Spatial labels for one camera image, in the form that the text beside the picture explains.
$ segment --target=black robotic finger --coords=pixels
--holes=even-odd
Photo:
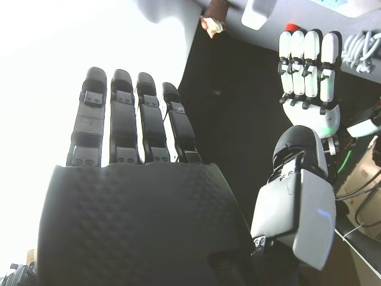
[[[156,97],[155,82],[149,74],[139,73],[136,92],[139,96],[145,163],[169,162],[167,137]]]
[[[102,69],[89,69],[79,96],[66,166],[100,166],[107,77]]]
[[[180,94],[171,83],[163,83],[163,98],[167,104],[165,120],[170,120],[179,161],[202,164],[196,149],[196,136],[192,125],[181,104]]]
[[[116,70],[111,81],[110,163],[138,164],[135,97],[131,77]]]

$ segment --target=red object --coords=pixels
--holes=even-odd
[[[292,23],[288,23],[287,26],[286,26],[285,31],[295,32],[295,31],[297,31],[299,29],[300,29],[299,26],[297,26],[295,24],[292,24]]]

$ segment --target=white cable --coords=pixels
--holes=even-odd
[[[371,36],[371,31],[366,34],[351,35],[344,43],[341,57],[351,69],[358,73],[370,73],[374,67],[371,57],[381,44],[381,33]]]

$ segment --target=green cable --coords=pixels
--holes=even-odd
[[[347,162],[349,161],[349,158],[351,157],[352,155],[352,150],[349,150],[349,152],[347,153],[347,155],[345,156],[345,159],[344,159],[344,162],[341,164],[339,170],[338,170],[338,174],[340,174],[344,168],[345,168],[345,165],[347,164]]]

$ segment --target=white robotic hand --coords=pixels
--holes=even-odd
[[[341,37],[331,32],[285,31],[279,38],[280,99],[293,125],[314,130],[320,139],[339,129],[340,109],[334,97],[335,74],[341,62]]]

